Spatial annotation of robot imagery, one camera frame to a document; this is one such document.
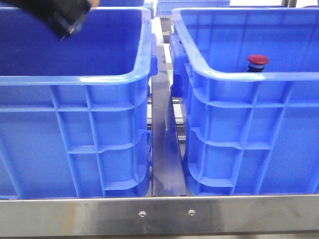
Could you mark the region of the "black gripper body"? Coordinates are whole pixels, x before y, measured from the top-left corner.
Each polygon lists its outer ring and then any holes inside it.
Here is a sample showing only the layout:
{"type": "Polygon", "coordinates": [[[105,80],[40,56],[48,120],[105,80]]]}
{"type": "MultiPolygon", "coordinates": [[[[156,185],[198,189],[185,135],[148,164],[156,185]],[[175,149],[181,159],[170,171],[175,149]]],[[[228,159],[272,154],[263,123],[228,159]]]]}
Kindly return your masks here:
{"type": "Polygon", "coordinates": [[[88,12],[99,5],[98,0],[4,0],[34,15],[61,39],[82,29],[88,12]]]}

